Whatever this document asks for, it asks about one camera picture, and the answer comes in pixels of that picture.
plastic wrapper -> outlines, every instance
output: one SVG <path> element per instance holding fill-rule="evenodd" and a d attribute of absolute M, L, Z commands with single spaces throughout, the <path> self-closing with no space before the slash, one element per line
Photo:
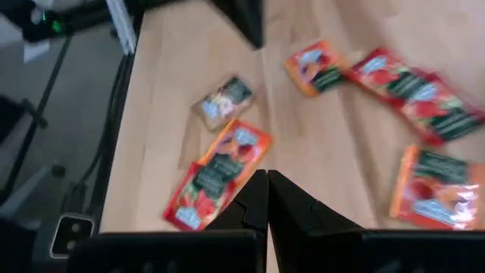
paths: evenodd
<path fill-rule="evenodd" d="M 233 119 L 197 163 L 224 174 L 238 187 L 253 174 L 270 149 L 272 137 L 252 125 Z"/>
<path fill-rule="evenodd" d="M 229 204 L 236 184 L 221 173 L 196 163 L 190 165 L 163 217 L 182 231 L 201 231 Z"/>
<path fill-rule="evenodd" d="M 317 42 L 285 60 L 285 68 L 307 96 L 317 96 L 346 78 L 344 59 L 326 41 Z"/>
<path fill-rule="evenodd" d="M 402 158 L 390 216 L 432 229 L 480 226 L 485 165 L 409 146 Z"/>
<path fill-rule="evenodd" d="M 485 122 L 485 112 L 465 101 L 438 74 L 409 67 L 387 49 L 374 50 L 347 76 L 390 105 L 431 145 L 462 137 Z"/>
<path fill-rule="evenodd" d="M 232 118 L 237 118 L 255 99 L 255 94 L 238 77 L 230 76 L 221 81 L 214 91 L 192 106 L 206 127 L 217 130 Z"/>

red snack packet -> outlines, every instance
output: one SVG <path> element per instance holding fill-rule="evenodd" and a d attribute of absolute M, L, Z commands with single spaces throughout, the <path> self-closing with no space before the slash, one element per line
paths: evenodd
<path fill-rule="evenodd" d="M 409 67 L 387 49 L 374 50 L 352 67 L 348 77 L 390 105 L 431 145 L 459 138 L 485 122 L 485 112 L 467 103 L 437 74 Z"/>
<path fill-rule="evenodd" d="M 236 190 L 236 184 L 223 180 L 218 171 L 192 163 L 163 218 L 182 231 L 204 230 L 231 202 Z"/>
<path fill-rule="evenodd" d="M 471 230 L 485 165 L 409 146 L 402 159 L 390 216 L 433 229 Z"/>

green light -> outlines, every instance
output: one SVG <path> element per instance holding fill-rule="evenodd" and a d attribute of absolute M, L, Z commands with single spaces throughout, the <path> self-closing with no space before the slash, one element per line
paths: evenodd
<path fill-rule="evenodd" d="M 58 21 L 54 21 L 54 22 L 52 22 L 52 29 L 56 33 L 61 33 L 63 28 L 62 28 L 61 23 L 59 23 Z"/>

wooden table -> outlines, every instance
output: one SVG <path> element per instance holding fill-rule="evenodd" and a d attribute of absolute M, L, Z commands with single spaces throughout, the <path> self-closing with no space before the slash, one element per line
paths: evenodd
<path fill-rule="evenodd" d="M 416 136 L 350 84 L 304 97 L 284 59 L 319 39 L 344 55 L 389 46 L 410 64 L 447 73 L 485 102 L 485 2 L 481 0 L 266 0 L 266 44 L 253 51 L 202 1 L 145 16 L 102 219 L 102 231 L 174 230 L 161 212 L 189 163 L 214 134 L 190 113 L 223 75 L 258 93 L 242 119 L 273 134 L 261 168 L 277 169 L 367 228 L 407 228 L 389 219 L 399 159 Z M 444 153 L 485 162 L 485 130 Z M 276 271 L 268 244 L 268 272 Z"/>

orange snack packet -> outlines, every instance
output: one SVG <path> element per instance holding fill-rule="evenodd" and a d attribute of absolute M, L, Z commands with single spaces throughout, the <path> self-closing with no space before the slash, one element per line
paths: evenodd
<path fill-rule="evenodd" d="M 433 229 L 471 230 L 485 165 L 409 146 L 402 158 L 390 217 Z"/>
<path fill-rule="evenodd" d="M 344 81 L 349 65 L 322 40 L 286 59 L 285 68 L 302 93 L 313 97 Z"/>
<path fill-rule="evenodd" d="M 273 139 L 253 126 L 233 119 L 197 163 L 223 174 L 241 187 L 271 147 Z"/>

